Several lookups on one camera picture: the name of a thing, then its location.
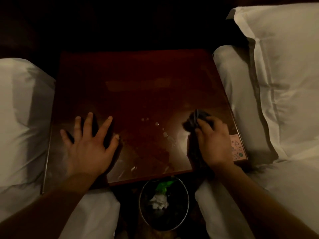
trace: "person's right arm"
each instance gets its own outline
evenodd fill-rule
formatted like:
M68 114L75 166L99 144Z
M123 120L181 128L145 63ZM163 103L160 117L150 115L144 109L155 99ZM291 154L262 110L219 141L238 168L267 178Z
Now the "person's right arm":
M205 162L215 172L246 218L256 238L316 238L319 236L270 197L233 163L228 127L209 117L214 129L198 119L199 147Z

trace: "table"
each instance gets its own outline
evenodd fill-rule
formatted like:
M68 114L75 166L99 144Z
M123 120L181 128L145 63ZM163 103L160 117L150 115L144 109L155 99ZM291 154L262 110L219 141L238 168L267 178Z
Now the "table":
M247 159L216 66L205 50L62 53L52 110L42 192L66 177L60 129L73 134L74 118L113 116L121 148L102 180L119 185L193 171L182 123L195 109L221 118L235 151Z

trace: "wooden table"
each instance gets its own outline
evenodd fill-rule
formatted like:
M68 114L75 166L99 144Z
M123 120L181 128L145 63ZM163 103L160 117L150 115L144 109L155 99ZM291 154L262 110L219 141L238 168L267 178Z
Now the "wooden table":
M88 112L98 125L113 116L112 132L121 136L120 153L104 184L193 171L187 157L189 133L182 123L195 109L220 117L233 140L241 142L216 66L205 50L63 53L42 192L66 177L60 129L73 134L74 118ZM241 151L237 158L246 159Z

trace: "dark background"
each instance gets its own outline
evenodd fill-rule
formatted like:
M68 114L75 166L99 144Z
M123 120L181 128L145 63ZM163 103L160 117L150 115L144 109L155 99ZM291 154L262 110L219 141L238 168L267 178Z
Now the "dark background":
M0 0L0 58L56 77L61 51L135 51L228 44L237 6L318 0Z

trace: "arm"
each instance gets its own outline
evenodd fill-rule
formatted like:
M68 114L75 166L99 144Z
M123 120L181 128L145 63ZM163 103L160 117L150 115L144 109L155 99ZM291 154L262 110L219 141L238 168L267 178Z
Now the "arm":
M205 162L235 200L256 238L316 238L319 236L234 165L228 127L210 117L214 129L198 120L199 147Z
M66 131L61 136L68 150L68 178L56 189L9 217L0 224L2 238L59 238L74 208L90 186L110 165L118 146L118 135L105 149L103 140L112 122L109 117L92 137L93 114L89 113L84 123L83 135L81 118L74 126L74 144Z

